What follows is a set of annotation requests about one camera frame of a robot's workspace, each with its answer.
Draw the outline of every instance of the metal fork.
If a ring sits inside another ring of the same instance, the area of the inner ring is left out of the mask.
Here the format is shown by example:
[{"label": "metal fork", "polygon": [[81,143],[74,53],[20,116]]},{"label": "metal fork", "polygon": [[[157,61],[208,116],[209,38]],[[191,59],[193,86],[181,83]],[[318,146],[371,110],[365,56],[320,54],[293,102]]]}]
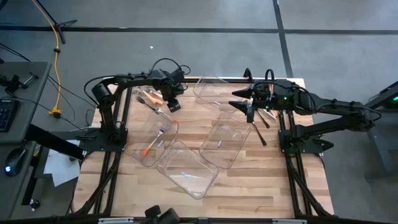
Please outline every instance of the metal fork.
[{"label": "metal fork", "polygon": [[144,151],[144,156],[146,156],[150,150],[150,148],[152,147],[152,145],[156,142],[156,140],[162,135],[164,134],[167,130],[169,129],[168,125],[163,126],[160,130],[159,130],[159,134],[156,136],[155,140],[152,141],[152,143],[146,147],[145,151]]}]

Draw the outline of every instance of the wooden table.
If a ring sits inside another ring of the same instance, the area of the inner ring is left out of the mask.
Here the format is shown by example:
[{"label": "wooden table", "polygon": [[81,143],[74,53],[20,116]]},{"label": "wooden table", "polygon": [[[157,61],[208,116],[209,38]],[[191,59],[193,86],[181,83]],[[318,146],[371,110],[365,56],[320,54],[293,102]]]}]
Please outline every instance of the wooden table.
[{"label": "wooden table", "polygon": [[[304,86],[303,79],[291,80]],[[233,85],[244,88],[248,84]],[[170,113],[166,105],[163,105],[162,109],[179,121],[177,140],[197,151],[220,113],[209,110],[208,106],[198,104],[193,94],[194,85],[189,86],[188,90],[177,98],[182,105],[181,110]],[[132,98],[127,127],[132,129],[142,124],[148,112],[148,108]],[[228,170],[220,168],[217,178],[207,194],[200,200],[192,198],[173,184],[157,171],[156,166],[144,167],[124,153],[119,166],[112,216],[144,217],[146,209],[153,205],[160,205],[163,212],[173,207],[180,217],[294,217],[285,157],[280,152],[277,138],[277,131],[280,129],[279,122],[267,116],[264,118],[271,125],[270,129],[257,120],[258,117],[256,117],[256,124],[268,145],[262,146],[253,129],[233,166]],[[100,120],[100,115],[96,111],[93,125],[99,126]],[[311,116],[295,114],[295,122],[311,125],[313,120]],[[103,157],[103,152],[94,152],[84,161],[75,191],[74,210],[78,210],[97,187]],[[320,158],[312,154],[303,154],[303,164],[309,189],[324,208],[333,213],[325,171]],[[106,204],[107,193],[108,187],[104,191],[101,211]],[[297,194],[300,208],[305,211],[301,191],[298,190]]]}]

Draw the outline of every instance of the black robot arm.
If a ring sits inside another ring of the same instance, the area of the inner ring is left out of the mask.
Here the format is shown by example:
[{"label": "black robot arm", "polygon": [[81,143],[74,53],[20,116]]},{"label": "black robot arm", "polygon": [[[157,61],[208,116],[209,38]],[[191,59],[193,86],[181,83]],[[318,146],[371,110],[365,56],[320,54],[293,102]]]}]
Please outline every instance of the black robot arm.
[{"label": "black robot arm", "polygon": [[[95,85],[92,88],[92,92],[98,101],[98,109],[101,114],[101,130],[105,133],[107,142],[118,142],[121,140],[116,121],[113,119],[112,106],[121,97],[123,90],[132,86],[152,86],[155,90],[160,90],[163,100],[168,101],[167,106],[171,112],[174,112],[181,108],[175,97],[184,93],[184,88],[181,86],[183,82],[185,82],[184,72],[181,68],[178,68],[172,73],[163,70],[153,70],[148,74],[115,75]],[[110,84],[118,86],[114,93],[111,93],[108,88]]]},{"label": "black robot arm", "polygon": [[258,108],[294,111],[300,115],[326,113],[341,116],[311,126],[295,125],[290,130],[291,141],[344,129],[368,131],[374,126],[375,119],[371,116],[373,110],[365,108],[360,102],[323,99],[288,80],[258,80],[248,88],[234,91],[232,94],[249,99],[245,102],[229,102],[247,116],[248,123],[253,121],[254,111]]}]

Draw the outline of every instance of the gray desk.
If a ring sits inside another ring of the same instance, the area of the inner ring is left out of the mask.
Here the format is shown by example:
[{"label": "gray desk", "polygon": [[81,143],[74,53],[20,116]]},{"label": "gray desk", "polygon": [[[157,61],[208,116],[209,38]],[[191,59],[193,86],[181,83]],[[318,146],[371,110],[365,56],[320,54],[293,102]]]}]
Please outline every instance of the gray desk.
[{"label": "gray desk", "polygon": [[[0,75],[4,75],[9,80],[13,74],[20,77],[24,82],[30,77],[32,72],[39,77],[28,85],[25,90],[18,89],[15,96],[38,103],[43,92],[46,79],[49,75],[51,65],[47,62],[6,62],[0,65]],[[6,87],[0,86],[0,98],[8,96],[4,91]],[[25,133],[32,122],[37,105],[35,103],[20,101],[17,113],[14,117],[10,129],[7,133],[0,133],[0,167],[3,169],[8,154],[15,148],[21,146],[25,138]],[[21,172],[15,177],[8,177],[4,171],[0,171],[0,220],[10,218],[16,205],[22,185],[25,181],[26,173],[32,159],[35,144],[28,143],[24,146],[27,149],[24,165]]]},{"label": "gray desk", "polygon": [[[18,75],[21,82],[27,80],[32,72],[39,77],[38,80],[28,84],[28,88],[18,89],[14,95],[18,98],[31,100],[38,103],[42,95],[45,82],[49,76],[51,64],[47,62],[6,62],[0,65],[0,75],[11,79],[12,75]],[[4,91],[6,87],[0,86],[0,98],[9,97]],[[32,122],[37,104],[28,101],[20,101],[14,120],[7,133],[0,133],[0,144],[16,144],[25,139],[25,134]]]}]

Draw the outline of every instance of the yellow cable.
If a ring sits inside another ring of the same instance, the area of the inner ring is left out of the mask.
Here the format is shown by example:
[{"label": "yellow cable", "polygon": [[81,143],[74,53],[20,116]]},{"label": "yellow cable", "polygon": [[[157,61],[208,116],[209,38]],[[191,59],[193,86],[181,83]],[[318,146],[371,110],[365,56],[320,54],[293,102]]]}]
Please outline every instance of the yellow cable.
[{"label": "yellow cable", "polygon": [[[54,35],[55,35],[55,39],[57,40],[57,46],[56,49],[59,50],[59,41],[58,41],[58,34],[57,31],[55,31],[54,26],[52,25],[50,19],[47,17],[47,15],[43,12],[43,10],[40,8],[40,6],[36,3],[35,0],[32,0],[32,2],[36,5],[36,7],[40,10],[40,12],[43,14],[43,16],[45,17],[45,19],[47,20],[47,22],[49,22]],[[54,61],[54,70],[55,70],[55,74],[57,75],[57,80],[58,80],[58,96],[57,96],[57,102],[55,103],[55,106],[53,108],[53,111],[58,110],[58,103],[60,101],[60,95],[61,95],[61,81],[60,81],[60,76],[58,74],[58,68],[57,68],[57,62],[58,62],[58,52],[55,53],[55,61]]]}]

